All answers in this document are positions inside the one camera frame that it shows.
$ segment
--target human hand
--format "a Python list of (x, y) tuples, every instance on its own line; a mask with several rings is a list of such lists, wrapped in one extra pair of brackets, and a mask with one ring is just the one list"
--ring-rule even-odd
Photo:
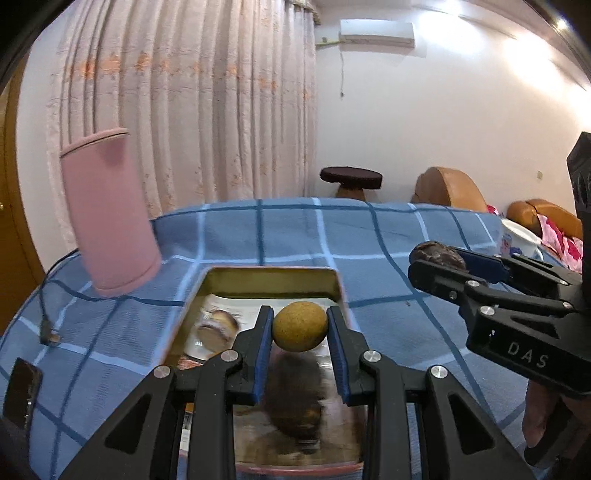
[(564, 404), (584, 426), (591, 428), (591, 398), (574, 400), (530, 381), (525, 394), (525, 415), (521, 425), (528, 447), (538, 445), (544, 436), (548, 418), (559, 398), (562, 398)]

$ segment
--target curtain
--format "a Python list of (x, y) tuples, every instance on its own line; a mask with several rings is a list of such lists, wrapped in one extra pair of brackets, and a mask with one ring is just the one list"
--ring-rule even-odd
[(150, 215), (304, 196), (314, 155), (314, 8), (285, 0), (77, 0), (56, 57), (48, 167), (66, 243), (60, 150), (126, 127)]

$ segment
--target round stool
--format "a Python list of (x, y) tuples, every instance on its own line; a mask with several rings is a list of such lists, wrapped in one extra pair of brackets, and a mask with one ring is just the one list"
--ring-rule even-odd
[(373, 170), (355, 167), (326, 167), (320, 178), (329, 183), (340, 183), (336, 192), (338, 198), (365, 201), (363, 189), (379, 190), (382, 187), (382, 174)]

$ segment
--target pink cylinder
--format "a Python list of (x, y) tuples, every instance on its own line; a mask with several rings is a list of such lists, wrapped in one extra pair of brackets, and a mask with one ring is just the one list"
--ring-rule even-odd
[(112, 297), (152, 279), (161, 255), (129, 154), (127, 129), (93, 134), (65, 148), (61, 174), (70, 221), (95, 290)]

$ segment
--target light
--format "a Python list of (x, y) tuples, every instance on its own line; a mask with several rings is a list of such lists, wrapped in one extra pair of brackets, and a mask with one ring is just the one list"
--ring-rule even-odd
[(482, 33), (459, 17), (425, 12), (418, 19), (418, 30), (428, 42), (461, 55), (475, 55), (484, 46)]
[(515, 74), (528, 85), (561, 99), (564, 81), (550, 60), (550, 46), (540, 37), (507, 38), (505, 55)]
[(566, 30), (569, 27), (568, 23), (566, 23), (566, 20), (564, 18), (560, 18), (557, 22), (556, 22), (556, 29), (563, 31)]

